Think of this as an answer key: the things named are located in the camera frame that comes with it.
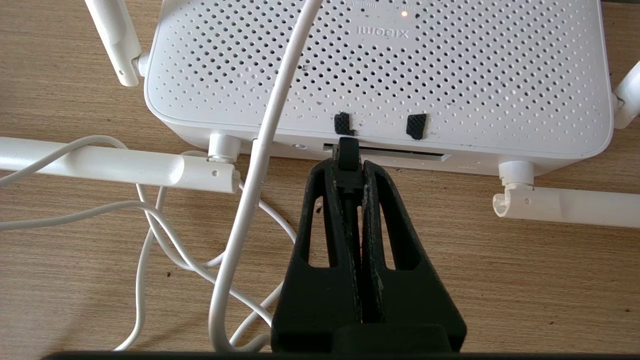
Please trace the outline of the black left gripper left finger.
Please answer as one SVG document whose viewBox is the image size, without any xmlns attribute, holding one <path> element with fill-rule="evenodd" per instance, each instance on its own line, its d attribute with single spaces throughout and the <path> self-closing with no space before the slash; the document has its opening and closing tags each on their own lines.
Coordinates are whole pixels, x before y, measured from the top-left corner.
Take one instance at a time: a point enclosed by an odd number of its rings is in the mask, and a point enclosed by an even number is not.
<svg viewBox="0 0 640 360">
<path fill-rule="evenodd" d="M 331 159 L 308 176 L 297 238 L 271 328 L 274 353 L 331 353 L 334 333 L 362 319 L 356 279 L 357 204 L 343 200 Z M 329 267 L 310 264 L 314 205 L 323 200 Z"/>
</svg>

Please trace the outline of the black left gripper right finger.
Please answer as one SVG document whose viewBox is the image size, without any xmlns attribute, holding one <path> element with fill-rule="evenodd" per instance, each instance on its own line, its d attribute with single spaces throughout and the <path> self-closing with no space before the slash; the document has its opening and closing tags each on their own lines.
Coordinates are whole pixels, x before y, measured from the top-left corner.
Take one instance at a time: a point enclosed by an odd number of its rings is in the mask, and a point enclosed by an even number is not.
<svg viewBox="0 0 640 360">
<path fill-rule="evenodd" d="M 365 161 L 362 200 L 362 320 L 404 350 L 458 352 L 467 326 L 426 254 L 399 191 Z"/>
</svg>

